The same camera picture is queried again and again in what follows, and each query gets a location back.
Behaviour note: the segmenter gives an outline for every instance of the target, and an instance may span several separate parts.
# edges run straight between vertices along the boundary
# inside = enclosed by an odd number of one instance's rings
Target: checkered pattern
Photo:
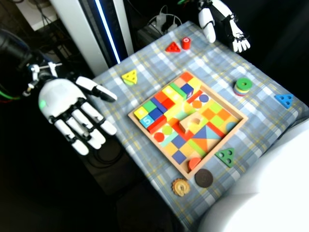
[[[180,47],[185,36],[192,41],[189,50],[165,52],[171,41]],[[121,75],[132,69],[137,70],[138,83],[128,86]],[[192,178],[189,180],[190,192],[178,197],[172,192],[171,183],[182,175],[127,114],[185,70],[218,92],[249,120],[222,148],[235,148],[234,166],[228,168],[216,156],[212,157],[204,168],[211,171],[213,184],[209,188],[201,188]],[[234,83],[241,77],[253,82],[245,97],[238,97],[233,92]],[[309,108],[297,98],[293,99],[289,109],[282,106],[274,96],[288,93],[286,89],[219,42],[207,43],[200,28],[191,22],[164,35],[94,80],[118,96],[114,103],[94,97],[95,106],[117,127],[116,135],[128,154],[178,219],[192,231],[196,230],[203,213],[288,127],[309,117]]]

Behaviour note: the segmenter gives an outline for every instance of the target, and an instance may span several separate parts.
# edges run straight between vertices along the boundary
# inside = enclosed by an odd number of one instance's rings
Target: white robotic hand
[[[224,24],[226,36],[231,42],[234,52],[240,53],[250,48],[247,37],[236,25],[237,19],[235,15],[223,2],[220,0],[199,0],[198,5],[200,10],[198,14],[199,25],[209,43],[216,40],[213,28],[216,21]]]
[[[106,101],[117,100],[115,94],[88,78],[78,77],[76,84]],[[81,155],[88,154],[88,147],[100,149],[105,143],[105,137],[98,128],[109,135],[117,131],[87,102],[83,92],[67,79],[56,78],[45,83],[39,93],[39,108]]]

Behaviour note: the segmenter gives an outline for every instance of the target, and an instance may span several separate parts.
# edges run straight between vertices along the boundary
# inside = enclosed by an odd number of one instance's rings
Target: blue triangle
[[[206,125],[206,134],[207,134],[206,136],[207,139],[221,139],[221,137],[217,135],[216,132],[210,129],[207,125]]]
[[[192,138],[194,139],[206,139],[206,127],[202,127]]]
[[[293,94],[278,94],[275,98],[281,103],[281,105],[289,109],[292,105]]]

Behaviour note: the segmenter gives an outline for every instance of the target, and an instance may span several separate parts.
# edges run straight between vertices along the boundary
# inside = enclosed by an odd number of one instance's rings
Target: triangle block with holes
[[[125,74],[123,74],[121,76],[122,79],[126,80],[126,81],[129,81],[129,82],[132,82],[134,84],[137,83],[137,72],[136,72],[136,69],[133,69],[132,71],[129,71]]]
[[[234,149],[233,148],[228,148],[228,149],[219,151],[215,155],[228,167],[231,168],[234,165]]]
[[[180,52],[180,48],[175,42],[172,42],[166,49],[167,52]]]
[[[289,109],[292,105],[293,94],[278,94],[275,99],[281,103],[285,108]]]

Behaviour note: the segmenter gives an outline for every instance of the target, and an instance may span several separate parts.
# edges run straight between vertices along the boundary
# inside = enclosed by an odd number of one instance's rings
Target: red cylinder
[[[182,40],[182,48],[184,50],[188,50],[190,48],[191,45],[191,40],[189,37],[184,37]]]

